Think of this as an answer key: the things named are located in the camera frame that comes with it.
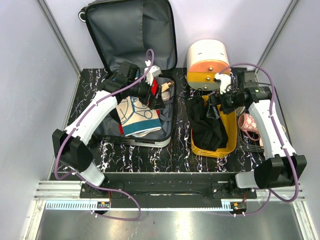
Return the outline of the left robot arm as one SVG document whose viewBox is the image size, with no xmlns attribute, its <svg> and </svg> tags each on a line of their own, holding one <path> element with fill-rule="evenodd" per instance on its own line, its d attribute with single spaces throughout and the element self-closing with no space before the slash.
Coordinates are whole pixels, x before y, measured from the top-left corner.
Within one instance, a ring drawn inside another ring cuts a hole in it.
<svg viewBox="0 0 320 240">
<path fill-rule="evenodd" d="M 139 67 L 124 61 L 117 72 L 102 82 L 100 90 L 82 114 L 64 130 L 56 129 L 52 134 L 55 162 L 62 162 L 91 185 L 90 192 L 97 198 L 108 193 L 105 176 L 97 169 L 88 148 L 97 127 L 128 97 L 136 98 L 152 111 L 165 107 L 162 87 L 156 80 L 161 69 L 150 60 L 145 63 L 147 67 L 143 75 L 137 76 Z"/>
</svg>

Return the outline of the white black space suitcase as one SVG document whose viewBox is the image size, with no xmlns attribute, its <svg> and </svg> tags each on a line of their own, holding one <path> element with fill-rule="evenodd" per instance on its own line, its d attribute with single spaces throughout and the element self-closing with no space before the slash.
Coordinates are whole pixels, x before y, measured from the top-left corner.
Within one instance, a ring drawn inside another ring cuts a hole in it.
<svg viewBox="0 0 320 240">
<path fill-rule="evenodd" d="M 156 77 L 159 85 L 174 82 L 166 90 L 170 92 L 170 99 L 164 101 L 165 108 L 149 110 L 138 99 L 127 97 L 104 118 L 92 136 L 106 138 L 114 144 L 167 146 L 174 128 L 177 90 L 172 76 L 177 65 L 177 45 L 170 3 L 167 0 L 97 0 L 83 7 L 78 17 L 88 28 L 107 72 L 105 79 L 118 72 L 123 62 L 138 66 L 140 77 L 147 67 L 146 61 L 151 61 L 161 69 Z"/>
</svg>

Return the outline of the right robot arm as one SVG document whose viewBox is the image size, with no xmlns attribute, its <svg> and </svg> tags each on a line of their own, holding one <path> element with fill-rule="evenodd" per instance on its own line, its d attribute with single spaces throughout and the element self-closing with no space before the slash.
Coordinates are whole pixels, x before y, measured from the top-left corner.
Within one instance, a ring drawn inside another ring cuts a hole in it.
<svg viewBox="0 0 320 240">
<path fill-rule="evenodd" d="M 275 88 L 270 86 L 251 86 L 232 91 L 229 87 L 231 76 L 216 73 L 220 93 L 221 110 L 225 114 L 238 107 L 247 107 L 258 128 L 264 148 L 265 161 L 250 172 L 235 175 L 235 181 L 227 185 L 228 195 L 239 198 L 245 189 L 272 189 L 291 187 L 299 183 L 307 160 L 297 154 L 287 139 L 275 107 Z"/>
</svg>

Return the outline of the black cloth garment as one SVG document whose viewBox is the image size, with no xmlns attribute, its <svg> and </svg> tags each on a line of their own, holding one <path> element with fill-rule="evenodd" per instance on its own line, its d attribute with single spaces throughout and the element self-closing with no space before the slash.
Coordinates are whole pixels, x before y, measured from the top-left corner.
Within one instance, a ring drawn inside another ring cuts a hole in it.
<svg viewBox="0 0 320 240">
<path fill-rule="evenodd" d="M 206 117 L 207 103 L 211 103 L 210 97 L 204 100 L 197 96 L 188 99 L 185 106 L 194 144 L 202 150 L 215 152 L 217 149 L 225 148 L 229 138 L 221 116 L 219 119 Z"/>
</svg>

